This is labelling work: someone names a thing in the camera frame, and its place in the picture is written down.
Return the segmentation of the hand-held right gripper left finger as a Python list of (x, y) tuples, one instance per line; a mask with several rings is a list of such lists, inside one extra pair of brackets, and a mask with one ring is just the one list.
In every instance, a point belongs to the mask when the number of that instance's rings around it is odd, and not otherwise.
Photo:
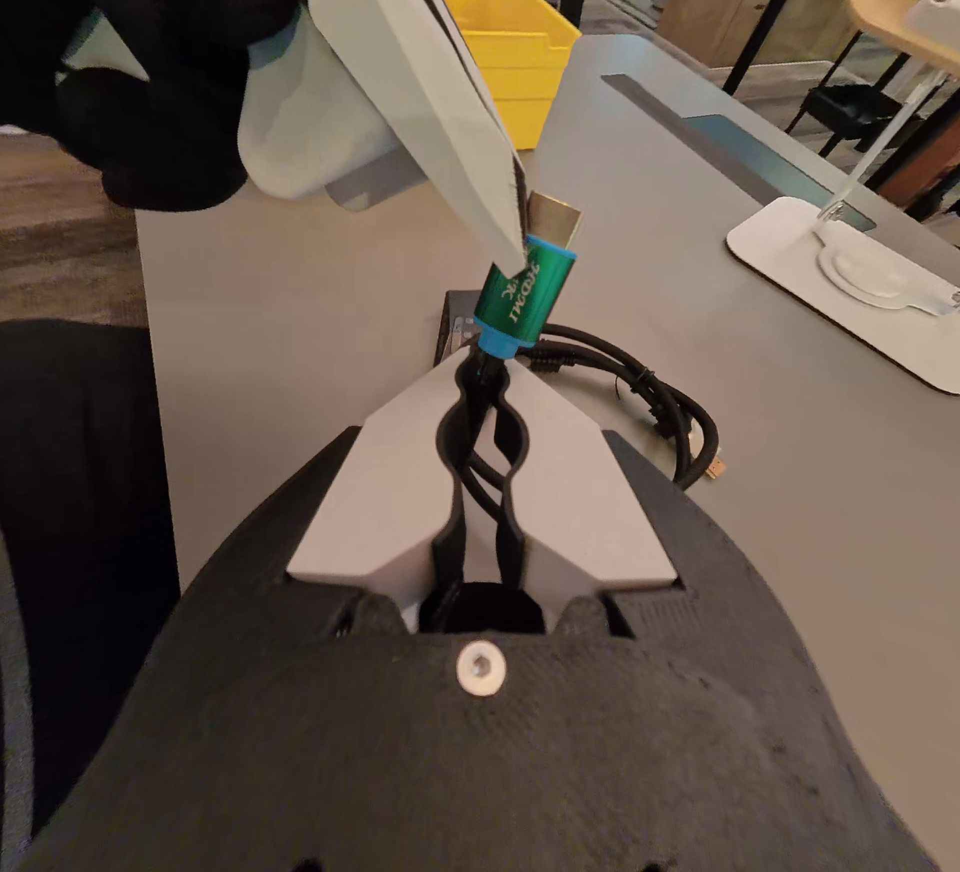
[(462, 576), (460, 472), (477, 432), (458, 374), (472, 351), (366, 418), (289, 561), (291, 578), (386, 596), (413, 631), (422, 602)]

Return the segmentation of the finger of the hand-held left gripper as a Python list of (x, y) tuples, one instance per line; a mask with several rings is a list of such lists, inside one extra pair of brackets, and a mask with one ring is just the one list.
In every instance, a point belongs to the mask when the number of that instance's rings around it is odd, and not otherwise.
[(525, 172), (444, 0), (307, 0), (400, 144), (507, 277), (526, 267)]

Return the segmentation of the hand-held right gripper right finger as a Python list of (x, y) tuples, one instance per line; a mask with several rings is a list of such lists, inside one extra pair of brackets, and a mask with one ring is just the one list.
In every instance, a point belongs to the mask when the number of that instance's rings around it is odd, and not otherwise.
[(509, 466), (495, 535), (504, 586), (557, 621), (580, 596), (676, 582), (597, 422), (515, 361), (495, 409), (493, 440)]

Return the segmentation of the yellow plastic bin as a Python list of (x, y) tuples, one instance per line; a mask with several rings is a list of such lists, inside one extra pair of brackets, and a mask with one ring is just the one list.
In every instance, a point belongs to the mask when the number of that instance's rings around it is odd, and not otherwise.
[(581, 33), (546, 0), (443, 0), (518, 151), (538, 145)]

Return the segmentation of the person's left hand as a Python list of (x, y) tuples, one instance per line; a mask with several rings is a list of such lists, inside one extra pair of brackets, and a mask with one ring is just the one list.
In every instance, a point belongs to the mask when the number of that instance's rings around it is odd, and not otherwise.
[(218, 206), (248, 178), (248, 48), (301, 1), (2, 0), (2, 125), (53, 138), (118, 206)]

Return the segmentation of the person's black clothing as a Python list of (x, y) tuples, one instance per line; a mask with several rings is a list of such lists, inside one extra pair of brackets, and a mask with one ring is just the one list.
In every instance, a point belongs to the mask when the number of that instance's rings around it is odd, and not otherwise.
[(104, 742), (180, 597), (149, 332), (1, 327), (2, 869)]

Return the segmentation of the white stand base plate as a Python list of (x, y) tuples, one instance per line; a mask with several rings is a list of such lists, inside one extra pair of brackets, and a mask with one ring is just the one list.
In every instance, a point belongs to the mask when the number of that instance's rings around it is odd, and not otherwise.
[(959, 394), (958, 285), (781, 197), (726, 237), (762, 278), (942, 393)]

